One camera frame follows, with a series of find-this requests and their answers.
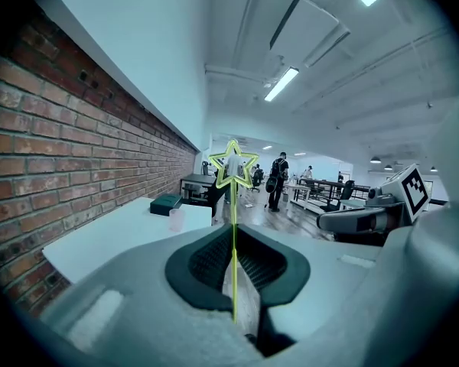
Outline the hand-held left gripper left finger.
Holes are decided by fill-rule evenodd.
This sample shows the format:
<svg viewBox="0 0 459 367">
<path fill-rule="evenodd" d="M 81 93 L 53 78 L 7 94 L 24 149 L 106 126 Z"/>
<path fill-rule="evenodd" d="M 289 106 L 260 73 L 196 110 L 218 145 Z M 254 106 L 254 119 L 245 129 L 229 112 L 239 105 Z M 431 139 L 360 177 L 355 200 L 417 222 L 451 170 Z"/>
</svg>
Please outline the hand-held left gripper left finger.
<svg viewBox="0 0 459 367">
<path fill-rule="evenodd" d="M 131 248 L 69 287 L 42 314 L 41 341 L 60 366 L 251 366 L 260 352 L 227 312 L 192 307 L 164 267 L 196 229 Z"/>
</svg>

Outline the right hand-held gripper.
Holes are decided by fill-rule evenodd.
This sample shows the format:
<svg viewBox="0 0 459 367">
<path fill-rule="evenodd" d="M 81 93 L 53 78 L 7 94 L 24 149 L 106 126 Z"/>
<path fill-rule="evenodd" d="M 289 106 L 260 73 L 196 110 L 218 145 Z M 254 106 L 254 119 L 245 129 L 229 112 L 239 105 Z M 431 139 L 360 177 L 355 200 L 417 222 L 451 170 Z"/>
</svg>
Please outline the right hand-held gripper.
<svg viewBox="0 0 459 367">
<path fill-rule="evenodd" d="M 320 214 L 317 227 L 332 232 L 335 242 L 383 247 L 387 234 L 378 232 L 387 230 L 387 213 L 397 218 L 399 226 L 410 226 L 430 199 L 418 165 L 412 164 L 371 188 L 366 206 Z"/>
</svg>

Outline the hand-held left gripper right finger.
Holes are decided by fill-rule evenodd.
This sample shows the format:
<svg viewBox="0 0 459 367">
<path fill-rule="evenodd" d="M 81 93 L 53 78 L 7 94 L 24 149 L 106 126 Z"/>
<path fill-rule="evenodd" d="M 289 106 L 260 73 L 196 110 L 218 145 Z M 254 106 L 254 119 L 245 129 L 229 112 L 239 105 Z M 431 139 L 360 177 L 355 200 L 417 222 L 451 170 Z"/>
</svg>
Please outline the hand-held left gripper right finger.
<svg viewBox="0 0 459 367">
<path fill-rule="evenodd" d="M 379 252 L 240 225 L 238 316 L 252 327 L 256 348 L 272 356 L 323 326 L 375 267 Z"/>
</svg>

